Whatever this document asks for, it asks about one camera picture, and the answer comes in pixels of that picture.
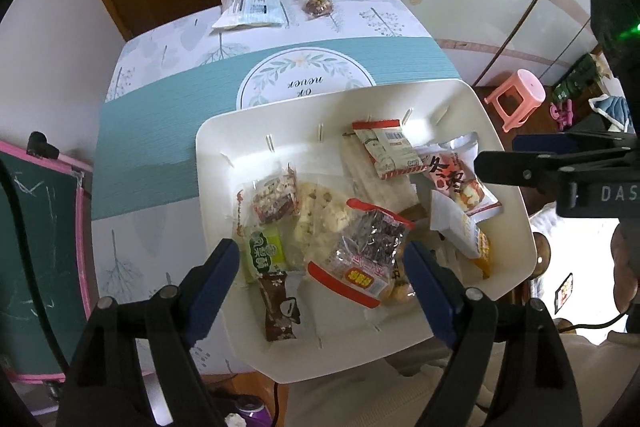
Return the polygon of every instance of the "person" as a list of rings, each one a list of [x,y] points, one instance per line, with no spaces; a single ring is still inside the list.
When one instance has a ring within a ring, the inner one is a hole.
[[[614,299],[626,311],[638,290],[620,226],[610,243]],[[574,372],[584,427],[611,411],[640,365],[640,335],[611,331],[596,346],[580,335],[561,335]],[[500,373],[504,343],[494,344],[484,384],[468,422],[481,426]],[[414,427],[433,395],[449,351],[437,339],[334,375],[289,386],[286,427]]]

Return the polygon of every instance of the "table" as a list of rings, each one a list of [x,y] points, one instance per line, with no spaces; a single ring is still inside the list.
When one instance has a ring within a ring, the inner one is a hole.
[[[100,295],[146,299],[207,256],[194,141],[208,118],[296,96],[459,78],[400,0],[332,0],[310,19],[281,0],[286,25],[212,34],[213,7],[125,44],[100,116],[92,200]],[[233,216],[226,216],[229,230]],[[148,345],[140,362],[152,370]],[[192,351],[201,373],[249,372],[221,319]]]

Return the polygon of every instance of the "chalkboard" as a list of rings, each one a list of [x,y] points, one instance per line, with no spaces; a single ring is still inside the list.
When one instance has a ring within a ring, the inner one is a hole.
[[[17,189],[47,317],[71,361],[86,317],[76,261],[78,178],[0,150]],[[11,209],[0,189],[0,363],[18,375],[62,371],[49,350],[20,261]]]

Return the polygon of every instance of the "white plastic bin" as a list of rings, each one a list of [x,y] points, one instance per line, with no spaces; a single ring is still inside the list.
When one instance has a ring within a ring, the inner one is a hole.
[[[502,150],[473,90],[461,80],[367,87],[240,110],[207,120],[196,136],[200,204],[212,251],[230,237],[238,190],[291,163],[298,172],[345,175],[338,140],[356,120],[404,121],[414,144],[476,131],[481,150]],[[493,245],[494,274],[476,284],[497,299],[526,279],[536,247],[517,187],[491,185],[504,213],[481,223]],[[432,336],[419,306],[396,307],[375,325],[366,308],[319,283],[300,286],[318,337],[268,343],[257,285],[239,273],[222,307],[236,356],[280,383],[306,380],[371,362]]]

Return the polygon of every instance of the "pink stool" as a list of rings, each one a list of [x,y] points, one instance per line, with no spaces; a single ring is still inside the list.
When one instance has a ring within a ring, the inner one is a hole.
[[[512,96],[516,94],[522,99],[518,108],[510,115],[498,103],[498,97],[507,94],[507,92]],[[504,122],[502,130],[509,132],[511,129],[523,125],[527,118],[545,101],[545,97],[545,88],[540,84],[536,75],[527,70],[518,70],[486,97],[484,103],[494,104],[495,110]]]

